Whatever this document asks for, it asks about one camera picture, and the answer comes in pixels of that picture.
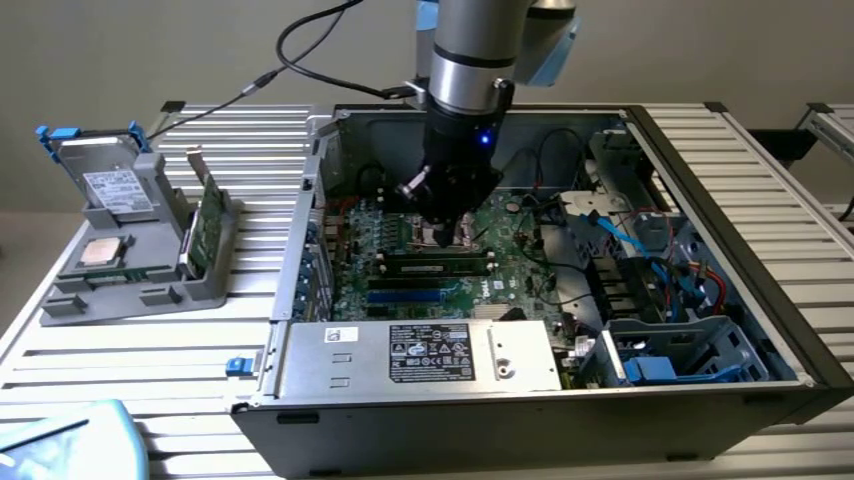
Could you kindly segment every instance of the aluminum extrusion table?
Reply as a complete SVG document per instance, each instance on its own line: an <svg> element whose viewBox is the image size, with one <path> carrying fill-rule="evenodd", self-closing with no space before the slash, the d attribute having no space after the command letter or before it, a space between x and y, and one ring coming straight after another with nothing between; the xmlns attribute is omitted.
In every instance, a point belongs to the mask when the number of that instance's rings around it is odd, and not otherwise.
<svg viewBox="0 0 854 480"><path fill-rule="evenodd" d="M832 353L854 372L854 238L727 113L701 104L648 112ZM205 106L186 106L180 117ZM225 414L254 379L226 380L225 361L262 347L281 252L305 161L309 107L230 107L160 142L172 184L201 187L184 161L202 144L218 185L245 202L228 284L216 310L42 328L35 305L65 249L0 340L0 431L101 398L135 418L154 478L276 478ZM583 441L583 434L566 432ZM775 426L707 463L580 467L429 478L854 478L854 401L803 426Z"/></svg>

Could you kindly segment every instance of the robotic arm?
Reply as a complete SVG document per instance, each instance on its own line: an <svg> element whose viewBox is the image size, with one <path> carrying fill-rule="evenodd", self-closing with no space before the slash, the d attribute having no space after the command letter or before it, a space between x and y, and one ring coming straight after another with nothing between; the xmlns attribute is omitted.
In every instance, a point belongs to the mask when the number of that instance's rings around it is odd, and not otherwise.
<svg viewBox="0 0 854 480"><path fill-rule="evenodd" d="M438 7L424 108L424 159L398 191L433 224L433 240L453 241L461 215L501 181L490 166L504 114L512 104L520 51L553 50L574 8L566 1L444 0ZM536 21L549 22L536 25ZM533 22L530 35L525 23ZM544 63L553 58L542 58ZM558 62L562 63L565 52Z"/></svg>

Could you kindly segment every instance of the sticker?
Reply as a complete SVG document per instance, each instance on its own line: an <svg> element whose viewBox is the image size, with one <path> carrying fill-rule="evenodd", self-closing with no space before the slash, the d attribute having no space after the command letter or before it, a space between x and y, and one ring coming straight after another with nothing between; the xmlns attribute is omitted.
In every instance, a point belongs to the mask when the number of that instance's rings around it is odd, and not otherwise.
<svg viewBox="0 0 854 480"><path fill-rule="evenodd" d="M388 329L388 378L392 382L474 380L468 324L390 325Z"/></svg>
<svg viewBox="0 0 854 480"><path fill-rule="evenodd" d="M326 328L322 341L325 343L357 342L358 327Z"/></svg>
<svg viewBox="0 0 854 480"><path fill-rule="evenodd" d="M130 170L83 173L94 196L113 215L150 212L150 200Z"/></svg>

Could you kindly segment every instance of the blue cable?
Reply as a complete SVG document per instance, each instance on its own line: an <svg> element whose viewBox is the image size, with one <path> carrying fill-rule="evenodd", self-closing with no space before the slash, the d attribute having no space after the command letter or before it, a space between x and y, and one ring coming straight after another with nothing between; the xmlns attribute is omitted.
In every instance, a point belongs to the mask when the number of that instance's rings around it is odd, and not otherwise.
<svg viewBox="0 0 854 480"><path fill-rule="evenodd" d="M581 218L587 219L589 218L587 215L581 214ZM633 247L637 249L637 251L640 252L640 255L643 255L643 258L649 258L649 252L647 252L645 247L643 246L643 243L640 242L640 240L631 238L628 235L625 235L625 233L623 233L615 226L613 224L609 222L609 220L601 216L599 216L596 218L596 224L604 228L611 235L613 235L616 238L619 238L620 240L628 242L631 245L633 245ZM667 272L664 271L664 269L660 267L660 265L657 263L652 263L652 272L655 272L655 274L659 276L659 278L663 280L664 285L669 284L669 276L667 275ZM671 315L669 315L669 322L675 322L676 318L679 316L679 305L677 305L677 300L675 298L671 298Z"/></svg>

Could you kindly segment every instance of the blue object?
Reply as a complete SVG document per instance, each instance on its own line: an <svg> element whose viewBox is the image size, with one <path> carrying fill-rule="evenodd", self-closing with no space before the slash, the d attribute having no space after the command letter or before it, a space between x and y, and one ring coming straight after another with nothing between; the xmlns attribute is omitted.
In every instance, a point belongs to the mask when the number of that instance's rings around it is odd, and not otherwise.
<svg viewBox="0 0 854 480"><path fill-rule="evenodd" d="M716 373L677 376L667 357L633 357L623 362L625 378L632 385L677 383L731 383L739 380L740 365L729 365Z"/></svg>
<svg viewBox="0 0 854 480"><path fill-rule="evenodd" d="M254 361L250 358L234 357L225 364L226 377L250 377L252 365Z"/></svg>
<svg viewBox="0 0 854 480"><path fill-rule="evenodd" d="M58 162L58 155L55 155L55 151L53 150L53 147L50 146L50 137L47 136L47 126L46 125L39 125L35 128L35 135L38 136L38 143L41 144L41 146L43 147L43 149L47 151L47 155L50 156L50 160L53 160L53 163L59 163Z"/></svg>
<svg viewBox="0 0 854 480"><path fill-rule="evenodd" d="M47 151L47 155L50 156L50 160L53 160L53 163L61 163L61 162L58 160L58 154L55 153L55 150L53 149L53 145L50 142L79 138L81 136L83 136L83 133L85 132L77 127L59 127L53 129L51 132L49 132L49 127L46 125L39 125L35 128L35 136L38 137L38 143L41 144L43 149ZM135 141L139 152L150 153L151 152L150 144L147 143L147 139L145 138L145 131L142 130L142 127L137 125L135 122L130 122L130 125L127 126L127 135L130 135L130 137Z"/></svg>
<svg viewBox="0 0 854 480"><path fill-rule="evenodd" d="M147 478L147 455L117 400L0 435L0 478Z"/></svg>
<svg viewBox="0 0 854 480"><path fill-rule="evenodd" d="M438 25L438 3L418 1L417 12L414 13L414 30L433 30Z"/></svg>
<svg viewBox="0 0 854 480"><path fill-rule="evenodd" d="M589 218L587 215L581 214L581 218L587 219ZM608 221L607 218L599 216L596 218L596 224L604 228L608 232L611 232L611 235L613 235L616 238L619 238L620 240L624 240L625 242L628 242L629 244L633 245L633 247L637 249L637 251L640 252L640 255L643 255L643 258L649 258L649 252L645 251L645 247L643 246L643 243L640 243L640 240L636 240L633 238L631 238L628 235L625 235L615 226L613 224ZM667 272L664 272L664 270L661 269L660 265L657 265L656 263L652 264L652 271L655 272L655 274L661 278L661 280L664 280L664 283L667 283Z"/></svg>
<svg viewBox="0 0 854 480"><path fill-rule="evenodd" d="M368 303L434 303L440 301L441 290L368 293Z"/></svg>
<svg viewBox="0 0 854 480"><path fill-rule="evenodd" d="M79 129L77 127L61 127L53 130L50 133L50 140L70 140L79 136Z"/></svg>
<svg viewBox="0 0 854 480"><path fill-rule="evenodd" d="M679 286L681 289L688 292L693 297L703 299L705 298L705 294L703 291L693 286L691 283L691 279L688 277L679 277Z"/></svg>
<svg viewBox="0 0 854 480"><path fill-rule="evenodd" d="M142 127L139 127L135 122L130 122L130 125L127 125L127 133L138 144L139 152L150 153L150 145L147 144L147 139L145 138L145 130L142 130Z"/></svg>
<svg viewBox="0 0 854 480"><path fill-rule="evenodd" d="M667 357L635 357L623 363L625 378L633 384L675 383L676 372Z"/></svg>

